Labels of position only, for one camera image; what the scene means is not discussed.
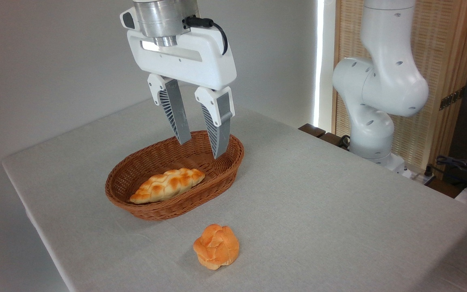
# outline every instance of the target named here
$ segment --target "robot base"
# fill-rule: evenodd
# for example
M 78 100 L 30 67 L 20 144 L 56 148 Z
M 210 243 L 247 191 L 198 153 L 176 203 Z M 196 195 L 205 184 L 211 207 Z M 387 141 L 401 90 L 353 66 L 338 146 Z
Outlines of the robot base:
M 367 159 L 372 161 L 373 163 L 379 164 L 397 174 L 401 174 L 406 178 L 410 178 L 412 176 L 412 172 L 405 166 L 405 161 L 401 157 L 390 153 L 386 157 L 380 159 Z

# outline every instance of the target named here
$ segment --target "table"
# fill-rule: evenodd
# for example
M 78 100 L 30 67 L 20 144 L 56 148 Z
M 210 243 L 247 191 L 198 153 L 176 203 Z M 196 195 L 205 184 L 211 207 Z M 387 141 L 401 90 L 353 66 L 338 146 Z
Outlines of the table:
M 191 130 L 200 108 L 185 105 Z M 4 159 L 72 291 L 457 291 L 467 288 L 467 206 L 258 113 L 236 108 L 237 180 L 177 218 L 150 222 L 104 193 L 125 156 L 169 138 L 145 101 Z M 240 241 L 210 271 L 193 241 L 212 223 Z

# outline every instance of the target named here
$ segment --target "robotic arm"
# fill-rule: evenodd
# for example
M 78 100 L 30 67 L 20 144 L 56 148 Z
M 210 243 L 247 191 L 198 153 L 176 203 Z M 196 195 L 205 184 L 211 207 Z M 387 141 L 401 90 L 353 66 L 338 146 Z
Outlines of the robotic arm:
M 428 100 L 428 84 L 413 61 L 410 33 L 415 0 L 365 0 L 360 37 L 372 59 L 345 58 L 332 77 L 351 123 L 350 151 L 409 176 L 391 153 L 387 114 L 412 116 Z
M 195 97 L 217 158 L 228 147 L 230 118 L 235 115 L 228 85 L 237 71 L 220 26 L 198 16 L 197 0 L 135 0 L 120 20 L 128 28 L 136 63 L 150 72 L 154 103 L 163 107 L 180 144 L 191 139 L 191 132 L 178 80 L 199 86 Z

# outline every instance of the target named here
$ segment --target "oval basket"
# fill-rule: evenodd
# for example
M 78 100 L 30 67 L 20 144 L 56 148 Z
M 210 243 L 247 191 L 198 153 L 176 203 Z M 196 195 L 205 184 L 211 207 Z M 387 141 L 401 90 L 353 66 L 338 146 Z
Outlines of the oval basket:
M 194 131 L 192 139 L 180 145 L 176 137 L 143 148 L 118 163 L 107 177 L 105 193 L 118 207 L 144 220 L 165 220 L 185 214 L 226 191 L 237 176 L 244 157 L 241 141 L 230 135 L 228 149 L 214 159 L 206 131 Z M 197 168 L 203 181 L 167 201 L 136 205 L 129 198 L 154 174 L 179 168 Z

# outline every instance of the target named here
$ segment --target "bread roll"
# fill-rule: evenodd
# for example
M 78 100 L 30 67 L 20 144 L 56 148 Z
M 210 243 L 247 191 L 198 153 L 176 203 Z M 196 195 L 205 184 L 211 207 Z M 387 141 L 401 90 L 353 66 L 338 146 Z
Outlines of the bread roll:
M 204 173 L 196 169 L 168 170 L 164 174 L 150 177 L 129 198 L 129 201 L 135 204 L 165 201 L 190 190 L 203 179 Z
M 232 264 L 239 255 L 239 241 L 230 227 L 212 224 L 206 227 L 193 249 L 198 261 L 210 270 Z

